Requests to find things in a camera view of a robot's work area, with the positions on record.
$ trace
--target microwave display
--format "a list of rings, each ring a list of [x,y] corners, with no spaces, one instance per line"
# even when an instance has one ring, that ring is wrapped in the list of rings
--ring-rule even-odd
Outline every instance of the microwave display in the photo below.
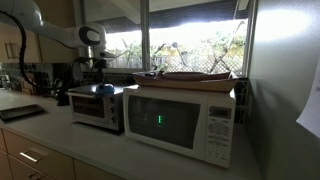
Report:
[[[133,133],[185,148],[193,148],[200,104],[141,96],[129,97],[129,125]]]
[[[91,99],[78,96],[72,96],[74,112],[86,114],[99,118],[104,118],[103,99]]]
[[[210,106],[209,116],[230,119],[231,118],[231,109],[230,108]]]

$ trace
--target microwave control panel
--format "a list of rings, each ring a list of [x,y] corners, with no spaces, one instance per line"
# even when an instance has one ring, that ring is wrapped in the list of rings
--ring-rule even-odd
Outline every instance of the microwave control panel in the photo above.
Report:
[[[232,133],[232,108],[209,105],[206,132],[205,161],[229,167]]]

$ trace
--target white wall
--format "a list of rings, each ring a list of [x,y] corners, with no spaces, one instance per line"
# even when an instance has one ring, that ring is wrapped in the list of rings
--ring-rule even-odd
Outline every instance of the white wall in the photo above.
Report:
[[[296,123],[319,56],[319,0],[259,0],[247,130],[267,180],[320,179],[320,139]]]

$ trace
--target kitchen cabinet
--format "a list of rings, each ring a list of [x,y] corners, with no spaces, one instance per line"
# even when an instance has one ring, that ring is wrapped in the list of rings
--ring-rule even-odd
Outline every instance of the kitchen cabinet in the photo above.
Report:
[[[18,180],[53,180],[52,178],[42,174],[27,164],[17,160],[9,155],[9,161],[14,179]]]
[[[4,143],[4,139],[3,139],[3,134],[2,134],[2,130],[0,129],[0,150],[7,152],[6,150],[6,145]]]
[[[21,34],[17,27],[0,23],[0,62],[17,63],[21,47]],[[38,38],[35,33],[26,30],[25,62],[40,62]]]
[[[7,153],[0,150],[0,179],[12,180]]]
[[[75,179],[71,157],[8,131],[4,131],[4,138],[8,154],[37,172],[56,180]]]
[[[60,28],[76,26],[73,0],[35,0],[35,2],[40,8],[44,21]],[[42,62],[70,63],[78,57],[78,49],[68,48],[41,35],[38,35],[38,40]]]
[[[35,0],[35,2],[40,8],[42,19],[48,23],[60,28],[76,26],[73,0]],[[78,57],[77,48],[68,48],[60,42],[28,30],[26,35],[25,62],[27,63],[70,63]],[[0,45],[0,62],[17,63],[21,46],[19,29],[0,23]]]
[[[123,178],[78,160],[74,160],[74,168],[77,180],[124,180]]]

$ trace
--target countertop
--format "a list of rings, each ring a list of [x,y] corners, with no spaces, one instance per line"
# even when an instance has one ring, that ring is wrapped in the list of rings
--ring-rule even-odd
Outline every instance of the countertop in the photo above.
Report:
[[[135,140],[74,123],[70,106],[0,89],[0,110],[39,104],[45,114],[4,123],[0,128],[126,179],[260,180],[243,125],[233,133],[230,168],[222,168]]]

